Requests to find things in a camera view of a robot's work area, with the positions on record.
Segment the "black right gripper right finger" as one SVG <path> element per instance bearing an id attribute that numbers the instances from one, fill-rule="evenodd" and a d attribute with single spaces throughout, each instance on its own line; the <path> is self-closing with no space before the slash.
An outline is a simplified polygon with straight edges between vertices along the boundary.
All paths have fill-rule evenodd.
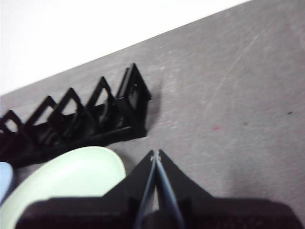
<path id="1" fill-rule="evenodd" d="M 261 198 L 220 198 L 191 180 L 162 150 L 157 159 L 160 207 L 181 229 L 297 229 L 286 204 Z"/>

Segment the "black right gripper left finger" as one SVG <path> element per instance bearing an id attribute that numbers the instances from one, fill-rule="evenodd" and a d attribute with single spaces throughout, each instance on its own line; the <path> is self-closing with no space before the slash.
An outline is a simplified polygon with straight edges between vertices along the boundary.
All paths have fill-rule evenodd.
<path id="1" fill-rule="evenodd" d="M 103 196 L 60 197 L 30 204 L 18 229 L 131 229 L 145 214 L 154 191 L 151 150 L 121 182 Z"/>

